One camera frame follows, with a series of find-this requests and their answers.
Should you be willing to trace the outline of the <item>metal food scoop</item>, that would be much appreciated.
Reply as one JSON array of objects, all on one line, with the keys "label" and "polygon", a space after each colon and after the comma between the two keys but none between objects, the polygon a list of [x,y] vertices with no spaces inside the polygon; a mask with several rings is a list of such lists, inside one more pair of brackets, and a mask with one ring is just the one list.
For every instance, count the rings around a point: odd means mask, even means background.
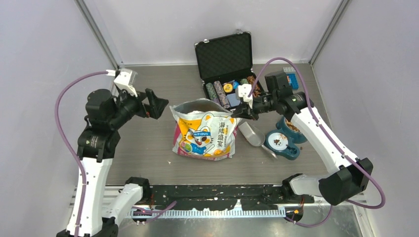
[{"label": "metal food scoop", "polygon": [[263,132],[261,132],[248,122],[241,123],[238,126],[238,129],[241,131],[241,133],[250,145],[252,145],[253,147],[260,147],[263,150],[265,150],[272,158],[278,159],[277,155],[265,146],[265,135]]}]

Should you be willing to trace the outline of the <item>pet food bag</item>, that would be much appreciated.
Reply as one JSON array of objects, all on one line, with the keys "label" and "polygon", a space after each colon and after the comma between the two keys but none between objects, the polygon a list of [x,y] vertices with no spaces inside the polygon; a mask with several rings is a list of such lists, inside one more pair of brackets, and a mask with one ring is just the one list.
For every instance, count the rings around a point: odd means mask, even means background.
[{"label": "pet food bag", "polygon": [[231,158],[240,118],[218,103],[201,98],[169,107],[176,121],[173,149],[180,156],[204,160]]}]

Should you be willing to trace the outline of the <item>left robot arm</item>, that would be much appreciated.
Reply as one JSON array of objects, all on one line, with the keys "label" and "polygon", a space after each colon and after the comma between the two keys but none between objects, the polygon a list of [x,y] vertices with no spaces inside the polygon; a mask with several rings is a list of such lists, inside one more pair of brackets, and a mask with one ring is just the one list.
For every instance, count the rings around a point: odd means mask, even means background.
[{"label": "left robot arm", "polygon": [[149,180],[130,177],[117,197],[103,206],[104,191],[110,167],[120,140],[118,130],[134,116],[158,119],[169,104],[153,90],[118,96],[98,89],[87,97],[86,127],[78,138],[76,160],[82,165],[75,205],[66,229],[59,237],[116,237],[124,218],[136,204],[147,204],[152,192]]}]

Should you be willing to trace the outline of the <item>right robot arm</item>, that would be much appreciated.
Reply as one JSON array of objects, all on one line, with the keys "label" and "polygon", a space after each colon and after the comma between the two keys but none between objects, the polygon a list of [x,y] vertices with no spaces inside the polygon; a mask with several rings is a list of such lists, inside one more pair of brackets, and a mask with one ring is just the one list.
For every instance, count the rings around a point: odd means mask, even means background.
[{"label": "right robot arm", "polygon": [[305,136],[322,159],[327,174],[296,174],[283,180],[282,196],[296,202],[301,195],[323,197],[338,205],[363,192],[373,170],[368,158],[359,159],[346,148],[321,118],[311,100],[302,91],[294,93],[283,71],[265,76],[268,91],[253,97],[250,84],[239,85],[236,96],[241,104],[233,117],[257,120],[259,114],[277,112]]}]

